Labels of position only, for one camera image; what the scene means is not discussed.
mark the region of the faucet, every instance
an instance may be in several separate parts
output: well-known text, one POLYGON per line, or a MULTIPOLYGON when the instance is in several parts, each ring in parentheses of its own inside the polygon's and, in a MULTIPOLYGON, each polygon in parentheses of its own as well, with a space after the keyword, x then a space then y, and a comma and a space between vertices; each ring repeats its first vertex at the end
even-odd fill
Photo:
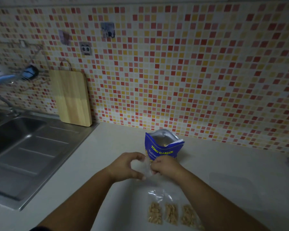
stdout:
POLYGON ((18 116, 20 113, 18 113, 16 111, 16 109, 14 108, 14 106, 11 104, 10 101, 8 101, 7 99, 3 98, 2 96, 0 96, 0 100, 3 101, 4 103, 6 103, 9 107, 10 112, 7 114, 7 116, 9 115, 13 115, 13 116, 18 116))

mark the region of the cutting board handle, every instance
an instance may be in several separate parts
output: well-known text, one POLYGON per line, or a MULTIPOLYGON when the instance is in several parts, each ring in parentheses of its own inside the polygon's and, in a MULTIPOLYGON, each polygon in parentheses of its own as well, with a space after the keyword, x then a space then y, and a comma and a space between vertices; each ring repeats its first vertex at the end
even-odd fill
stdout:
POLYGON ((65 59, 63 59, 63 60, 60 62, 60 70, 62 70, 61 66, 64 66, 64 65, 63 65, 63 62, 67 62, 68 68, 70 69, 70 71, 73 71, 72 66, 70 65, 70 62, 67 61, 67 60, 65 60, 65 59))

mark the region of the person's left hand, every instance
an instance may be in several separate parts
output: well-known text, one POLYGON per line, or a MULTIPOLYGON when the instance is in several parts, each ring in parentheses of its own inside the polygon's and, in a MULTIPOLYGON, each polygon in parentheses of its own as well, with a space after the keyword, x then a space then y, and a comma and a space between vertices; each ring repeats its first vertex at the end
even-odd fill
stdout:
POLYGON ((123 181, 129 178, 145 180, 145 176, 131 169, 131 161, 137 159, 145 160, 145 155, 140 152, 125 152, 122 153, 114 162, 112 162, 105 169, 110 174, 114 182, 123 181))

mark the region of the stainless steel sink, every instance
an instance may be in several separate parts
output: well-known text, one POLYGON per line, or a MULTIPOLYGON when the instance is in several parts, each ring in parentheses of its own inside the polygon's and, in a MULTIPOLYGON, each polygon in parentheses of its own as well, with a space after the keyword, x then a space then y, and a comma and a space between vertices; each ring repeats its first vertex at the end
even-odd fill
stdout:
POLYGON ((66 124, 31 112, 4 117, 0 121, 0 204, 23 209, 96 126, 66 124))

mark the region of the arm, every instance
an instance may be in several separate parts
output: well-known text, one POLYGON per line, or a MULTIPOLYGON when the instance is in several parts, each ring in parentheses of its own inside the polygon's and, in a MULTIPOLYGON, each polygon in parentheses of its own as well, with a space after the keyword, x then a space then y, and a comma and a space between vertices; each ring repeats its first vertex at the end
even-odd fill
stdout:
POLYGON ((155 172, 173 179, 182 189, 206 230, 262 230, 264 225, 186 170, 174 158, 160 156, 151 164, 155 172))
POLYGON ((108 167, 93 175, 38 226, 52 231, 91 230, 113 183, 128 178, 145 179, 142 173, 131 169, 131 161, 134 159, 143 161, 145 155, 139 152, 123 153, 108 167))

